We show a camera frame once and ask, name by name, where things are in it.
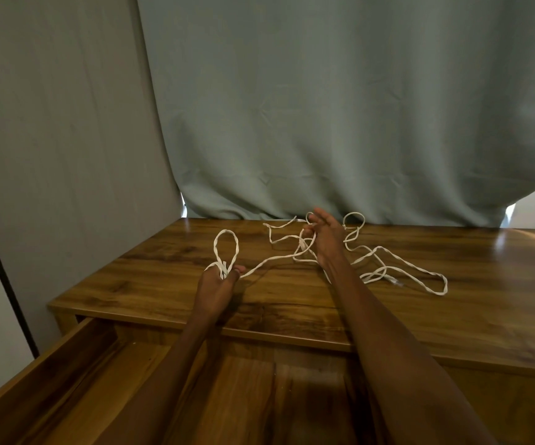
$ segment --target white cable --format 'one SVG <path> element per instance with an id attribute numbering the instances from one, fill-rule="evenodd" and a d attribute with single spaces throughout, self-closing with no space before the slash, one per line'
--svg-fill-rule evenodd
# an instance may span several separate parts
<path id="1" fill-rule="evenodd" d="M 309 221 L 308 221 L 309 214 L 312 214 L 312 212 L 308 212 L 307 216 L 305 217 L 304 220 L 299 219 L 298 221 L 299 222 L 309 223 Z M 356 227 L 356 228 L 347 227 L 346 226 L 346 218 L 348 216 L 354 215 L 354 214 L 355 215 L 359 215 L 359 216 L 362 217 L 362 224 L 360 226 Z M 286 235 L 284 237 L 281 237 L 281 238 L 279 238 L 277 240 L 272 240 L 271 239 L 271 231 L 272 230 L 278 230 L 280 228 L 285 228 L 286 226 L 288 226 L 289 224 L 293 223 L 294 221 L 296 221 L 296 217 L 294 217 L 292 220 L 290 220 L 287 223 L 285 223 L 283 225 L 280 225 L 280 226 L 269 225 L 267 223 L 263 224 L 269 230 L 269 241 L 270 241 L 271 244 L 278 243 L 278 242 L 280 242 L 282 240 L 285 240 L 285 239 L 292 239 L 292 238 L 298 239 L 298 246 L 296 247 L 296 250 L 294 251 L 294 253 L 293 254 L 286 254 L 285 256 L 271 256 L 271 257 L 268 257 L 267 259 L 264 259 L 262 262 L 257 264 L 255 266 L 255 268 L 249 270 L 244 275 L 241 275 L 241 278 L 244 278 L 246 276 L 251 275 L 256 269 L 261 267 L 264 263 L 266 263 L 268 261 L 273 261 L 275 259 L 285 259 L 287 257 L 291 257 L 295 262 L 318 263 L 317 260 L 316 260 L 316 254 L 313 252 L 313 250 L 311 250 L 311 247 L 312 247 L 312 245 L 313 245 L 313 243 L 315 242 L 315 239 L 316 239 L 316 234 L 313 234 L 313 237 L 311 239 L 309 239 L 308 237 L 302 237 L 302 234 L 304 232 L 304 229 L 302 229 L 301 232 L 298 235 L 290 234 L 290 235 Z M 384 248 L 382 246 L 375 247 L 375 249 L 373 249 L 373 250 L 371 250 L 366 245 L 359 245 L 359 246 L 357 246 L 355 248 L 350 248 L 348 246 L 348 243 L 349 242 L 353 242 L 354 240 L 356 240 L 358 238 L 358 236 L 360 235 L 360 230 L 364 227 L 365 224 L 366 224 L 366 218 L 360 212 L 350 212 L 349 214 L 346 214 L 344 216 L 343 221 L 342 221 L 342 226 L 344 227 L 345 230 L 352 229 L 352 231 L 348 233 L 348 235 L 346 236 L 346 238 L 343 241 L 346 249 L 348 251 L 350 251 L 350 252 L 355 252 L 360 248 L 366 248 L 368 250 L 367 254 L 364 254 L 363 256 L 360 256 L 358 259 L 356 259 L 354 262 L 352 262 L 352 265 L 363 261 L 364 259 L 366 259 L 369 256 L 374 256 L 375 259 L 381 265 L 381 267 L 379 267 L 378 269 L 376 269 L 373 272 L 367 272 L 367 273 L 363 273 L 362 275 L 360 275 L 360 279 L 362 280 L 362 282 L 364 284 L 369 284 L 371 282 L 375 282 L 375 281 L 378 281 L 379 279 L 385 278 L 386 280 L 390 281 L 393 284 L 403 285 L 396 278 L 394 278 L 394 277 L 392 277 L 390 275 L 387 275 L 387 270 L 391 269 L 391 270 L 396 270 L 397 272 L 403 273 L 405 276 L 410 277 L 413 281 L 415 281 L 418 284 L 420 284 L 427 292 L 430 292 L 430 293 L 435 294 L 435 295 L 445 295 L 448 292 L 448 281 L 447 281 L 447 278 L 444 275 L 441 275 L 440 273 L 429 272 L 428 270 L 425 270 L 425 269 L 421 269 L 420 267 L 417 267 L 414 264 L 412 264 L 412 263 L 410 263 L 408 261 L 405 261 L 404 259 L 402 259 L 401 257 L 397 256 L 396 254 L 391 253 L 389 250 L 387 250 L 386 248 Z M 231 260 L 230 265 L 228 267 L 227 267 L 227 262 L 226 261 L 222 261 L 220 259 L 220 256 L 218 255 L 218 238 L 222 234 L 224 234 L 225 232 L 230 233 L 230 234 L 232 234 L 234 236 L 234 240 L 235 240 L 235 244 L 236 244 L 236 249 L 235 249 L 234 256 L 232 257 L 232 260 Z M 428 275 L 432 275 L 432 276 L 439 276 L 440 278 L 442 278 L 442 281 L 444 282 L 444 288 L 443 288 L 442 292 L 435 292 L 434 290 L 432 290 L 428 286 L 426 286 L 426 284 L 424 284 L 418 278 L 416 278 L 415 276 L 412 276 L 411 274 L 407 273 L 403 269 L 400 269 L 398 267 L 393 267 L 393 266 L 386 265 L 381 260 L 381 258 L 376 255 L 376 251 L 377 250 L 386 251 L 387 253 L 392 255 L 398 261 L 401 261 L 405 265 L 407 265 L 407 266 L 409 266 L 409 267 L 411 267 L 413 269 L 416 269 L 416 270 L 418 270 L 418 271 L 420 271 L 422 273 L 427 273 Z M 206 270 L 215 265 L 220 269 L 220 277 L 222 279 L 224 279 L 228 275 L 228 273 L 232 270 L 232 266 L 234 265 L 234 262 L 236 261 L 236 257 L 238 256 L 238 252 L 239 252 L 239 246 L 238 246 L 238 238 L 236 237 L 236 234 L 234 232 L 232 232 L 231 230 L 222 230 L 222 231 L 220 231 L 218 233 L 218 235 L 216 236 L 216 238 L 214 239 L 214 254 L 216 255 L 216 261 L 212 262 L 209 266 L 207 266 Z M 315 259 L 298 259 L 298 256 L 300 256 L 300 255 L 302 255 L 304 253 L 307 253 L 307 252 L 312 254 L 312 256 Z M 326 276 L 327 280 L 329 281 L 329 283 L 331 283 L 331 281 L 329 279 L 329 276 L 327 276 L 327 273 L 325 273 L 325 276 Z"/>

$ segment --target person's right arm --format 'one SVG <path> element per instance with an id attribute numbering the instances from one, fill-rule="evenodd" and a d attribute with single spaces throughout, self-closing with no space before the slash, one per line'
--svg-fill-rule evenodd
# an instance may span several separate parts
<path id="1" fill-rule="evenodd" d="M 397 444 L 496 444 L 449 375 L 351 267 L 345 230 L 316 209 L 319 264 L 341 301 L 367 381 Z"/>

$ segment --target person's left arm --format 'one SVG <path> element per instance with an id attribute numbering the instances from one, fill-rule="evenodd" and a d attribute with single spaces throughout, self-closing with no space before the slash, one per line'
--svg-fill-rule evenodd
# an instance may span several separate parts
<path id="1" fill-rule="evenodd" d="M 126 404 L 96 442 L 102 444 L 156 444 L 162 439 L 199 347 L 232 298 L 242 266 L 226 279 L 218 267 L 207 269 L 197 285 L 191 317 L 154 373 Z"/>

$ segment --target person's left hand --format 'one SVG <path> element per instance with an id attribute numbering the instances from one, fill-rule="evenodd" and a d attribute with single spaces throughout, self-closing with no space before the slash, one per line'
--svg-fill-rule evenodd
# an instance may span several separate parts
<path id="1" fill-rule="evenodd" d="M 197 283 L 191 318 L 213 326 L 230 303 L 234 284 L 246 270 L 242 265 L 235 265 L 225 279 L 220 279 L 220 270 L 215 265 L 203 272 Z"/>

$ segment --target hand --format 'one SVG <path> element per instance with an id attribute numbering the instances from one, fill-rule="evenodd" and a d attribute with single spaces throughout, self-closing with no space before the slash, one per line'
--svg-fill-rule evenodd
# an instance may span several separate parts
<path id="1" fill-rule="evenodd" d="M 246 270 L 242 265 L 235 265 L 225 279 L 220 279 L 220 270 L 216 266 L 203 272 L 197 283 L 191 319 L 200 321 L 207 327 L 216 324 L 218 317 L 230 303 L 234 284 Z"/>
<path id="2" fill-rule="evenodd" d="M 347 232 L 344 227 L 326 210 L 315 208 L 315 214 L 308 217 L 313 224 L 304 226 L 305 237 L 312 237 L 316 233 L 316 260 L 323 268 L 332 259 L 344 258 L 343 241 Z"/>

